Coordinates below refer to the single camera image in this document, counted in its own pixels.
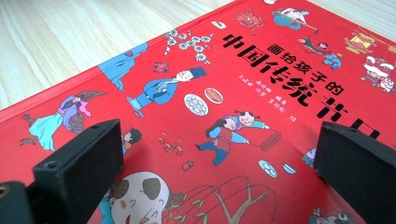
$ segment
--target light wood surface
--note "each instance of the light wood surface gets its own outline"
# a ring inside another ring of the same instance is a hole
[[[230,2],[0,0],[0,110]],[[393,0],[310,2],[396,42]]]

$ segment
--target wooden table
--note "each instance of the wooden table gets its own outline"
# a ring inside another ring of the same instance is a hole
[[[0,109],[229,2],[0,0]],[[390,0],[310,2],[396,42]]]

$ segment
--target book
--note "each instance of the book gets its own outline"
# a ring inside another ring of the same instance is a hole
[[[315,151],[323,121],[395,146],[395,53],[309,2],[237,0],[0,111],[0,181],[120,119],[125,168],[91,223],[364,223]]]

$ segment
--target red book cover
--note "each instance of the red book cover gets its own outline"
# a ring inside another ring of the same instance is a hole
[[[0,181],[120,119],[91,223],[364,223],[313,161],[323,121],[394,147],[395,45],[306,1],[232,2],[0,111]]]

